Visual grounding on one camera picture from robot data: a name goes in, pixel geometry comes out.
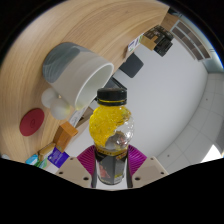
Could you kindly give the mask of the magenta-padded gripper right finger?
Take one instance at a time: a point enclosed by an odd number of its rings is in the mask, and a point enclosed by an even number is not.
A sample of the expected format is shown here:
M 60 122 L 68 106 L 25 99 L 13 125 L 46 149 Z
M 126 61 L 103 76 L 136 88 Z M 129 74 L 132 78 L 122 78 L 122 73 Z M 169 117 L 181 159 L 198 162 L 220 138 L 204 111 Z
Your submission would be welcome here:
M 128 188 L 140 188 L 168 175 L 155 157 L 146 157 L 134 146 L 128 147 L 126 182 Z

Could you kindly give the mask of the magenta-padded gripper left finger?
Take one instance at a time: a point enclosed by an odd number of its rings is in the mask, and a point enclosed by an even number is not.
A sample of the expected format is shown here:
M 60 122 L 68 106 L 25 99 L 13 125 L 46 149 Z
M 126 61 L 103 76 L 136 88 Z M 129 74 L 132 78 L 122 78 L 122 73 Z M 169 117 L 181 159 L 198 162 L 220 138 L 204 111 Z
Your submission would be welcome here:
M 88 147 L 77 157 L 68 158 L 56 175 L 84 188 L 95 188 L 97 185 L 95 146 Z

